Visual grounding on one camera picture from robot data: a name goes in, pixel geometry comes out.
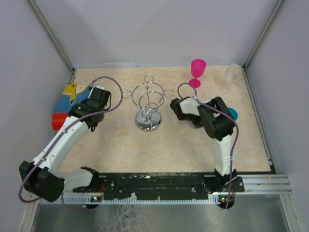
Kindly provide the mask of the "blue wine glass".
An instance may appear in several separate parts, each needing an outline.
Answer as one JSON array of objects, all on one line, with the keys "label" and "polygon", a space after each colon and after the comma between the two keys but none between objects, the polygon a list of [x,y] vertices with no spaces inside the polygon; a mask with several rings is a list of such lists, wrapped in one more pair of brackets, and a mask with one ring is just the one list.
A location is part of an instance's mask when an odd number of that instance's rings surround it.
[{"label": "blue wine glass", "polygon": [[231,107],[228,107],[228,109],[229,109],[229,111],[230,111],[232,117],[233,117],[234,120],[236,121],[237,118],[238,118],[238,113],[237,113],[237,111],[236,111],[234,108],[231,108]]}]

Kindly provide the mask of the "red wine glass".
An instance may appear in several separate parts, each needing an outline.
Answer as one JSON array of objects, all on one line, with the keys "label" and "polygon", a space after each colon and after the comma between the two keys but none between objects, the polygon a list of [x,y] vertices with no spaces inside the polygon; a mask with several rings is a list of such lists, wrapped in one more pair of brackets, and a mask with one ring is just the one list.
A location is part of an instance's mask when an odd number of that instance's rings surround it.
[{"label": "red wine glass", "polygon": [[58,131],[63,126],[68,114],[67,113],[54,113],[52,115],[52,128],[54,131]]}]

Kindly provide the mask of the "pink wine glass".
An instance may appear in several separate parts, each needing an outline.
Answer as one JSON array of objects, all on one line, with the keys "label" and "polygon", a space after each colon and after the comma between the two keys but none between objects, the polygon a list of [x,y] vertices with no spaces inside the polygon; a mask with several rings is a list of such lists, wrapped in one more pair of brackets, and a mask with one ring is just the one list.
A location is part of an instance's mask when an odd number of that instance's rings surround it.
[{"label": "pink wine glass", "polygon": [[191,75],[193,78],[189,81],[189,84],[192,87],[200,87],[201,82],[199,81],[199,78],[204,74],[206,66],[207,63],[203,59],[194,59],[191,62]]}]

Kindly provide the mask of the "clear wine glass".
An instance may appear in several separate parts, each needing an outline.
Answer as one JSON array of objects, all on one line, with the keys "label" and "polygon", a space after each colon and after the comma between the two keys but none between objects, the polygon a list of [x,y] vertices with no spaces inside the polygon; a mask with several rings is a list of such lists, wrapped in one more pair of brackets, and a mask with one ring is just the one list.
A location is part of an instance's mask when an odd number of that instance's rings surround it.
[{"label": "clear wine glass", "polygon": [[228,90],[230,86],[237,79],[239,73],[241,72],[241,67],[238,64],[230,64],[225,71],[225,90]]}]

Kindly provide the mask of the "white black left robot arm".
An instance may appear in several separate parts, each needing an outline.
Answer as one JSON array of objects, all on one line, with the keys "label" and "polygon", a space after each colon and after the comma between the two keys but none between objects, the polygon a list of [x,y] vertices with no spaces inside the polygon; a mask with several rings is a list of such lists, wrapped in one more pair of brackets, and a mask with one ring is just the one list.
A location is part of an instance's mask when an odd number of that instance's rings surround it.
[{"label": "white black left robot arm", "polygon": [[91,192],[98,190],[98,172],[87,167],[76,171],[59,171],[64,159],[81,136],[93,132],[110,112],[112,94],[102,86],[88,87],[81,92],[85,96],[79,101],[71,101],[70,109],[53,114],[53,128],[56,135],[43,151],[31,162],[24,161],[19,166],[22,185],[26,190],[50,203],[56,201],[65,191],[85,187]]}]

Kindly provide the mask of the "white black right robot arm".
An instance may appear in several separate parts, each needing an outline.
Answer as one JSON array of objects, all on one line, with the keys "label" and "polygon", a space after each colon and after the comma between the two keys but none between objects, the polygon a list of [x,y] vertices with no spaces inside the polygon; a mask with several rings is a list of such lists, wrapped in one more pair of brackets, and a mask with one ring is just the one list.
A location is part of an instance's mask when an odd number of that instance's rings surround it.
[{"label": "white black right robot arm", "polygon": [[237,171],[233,167],[235,145],[231,144],[235,119],[221,97],[215,97],[207,103],[193,98],[175,98],[170,108],[178,120],[191,121],[195,128],[204,128],[206,134],[215,142],[216,165],[214,177],[202,181],[207,193],[227,191],[232,187]]}]

